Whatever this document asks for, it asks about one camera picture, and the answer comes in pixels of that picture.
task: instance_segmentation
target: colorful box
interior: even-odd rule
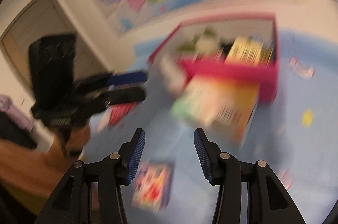
[[[274,14],[218,14],[184,21],[153,52],[149,57],[149,64],[158,65],[163,55],[174,55],[180,45],[190,42],[195,34],[203,32],[206,27],[214,28],[220,36],[229,39],[238,36],[261,39],[266,45],[273,47],[273,53],[267,65],[255,67],[241,63],[223,63],[207,57],[178,60],[189,79],[199,74],[258,83],[259,102],[272,103],[277,94],[279,66],[279,40]]]

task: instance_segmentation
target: white wall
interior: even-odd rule
[[[32,0],[3,0],[0,4],[0,36],[7,29],[13,19],[20,11]],[[17,79],[15,72],[6,61],[2,51],[0,50],[0,94],[10,96],[15,105],[26,113],[30,114],[30,107],[34,103],[34,98],[21,85]],[[52,136],[43,128],[41,122],[38,124],[39,135],[37,140],[41,141],[38,150],[46,150],[53,139]]]
[[[133,59],[132,51],[117,42],[118,37],[93,0],[58,0],[87,45],[107,69],[123,70]]]

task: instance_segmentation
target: hand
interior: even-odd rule
[[[84,145],[89,142],[90,139],[90,128],[87,124],[82,128],[74,128],[70,134],[70,138],[65,146],[65,149],[70,150],[81,150]]]

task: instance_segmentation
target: open box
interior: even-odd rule
[[[238,36],[258,37],[263,43],[273,46],[271,59],[267,65],[259,64],[255,67],[240,63],[228,64],[207,57],[180,59],[178,63],[187,72],[188,80],[195,74],[204,74],[259,83],[259,102],[272,103],[277,94],[279,65],[279,40],[274,14],[218,14],[184,21],[152,53],[148,62],[158,65],[162,56],[175,55],[180,45],[190,42],[195,34],[202,33],[206,27],[212,27],[219,36],[228,39]]]

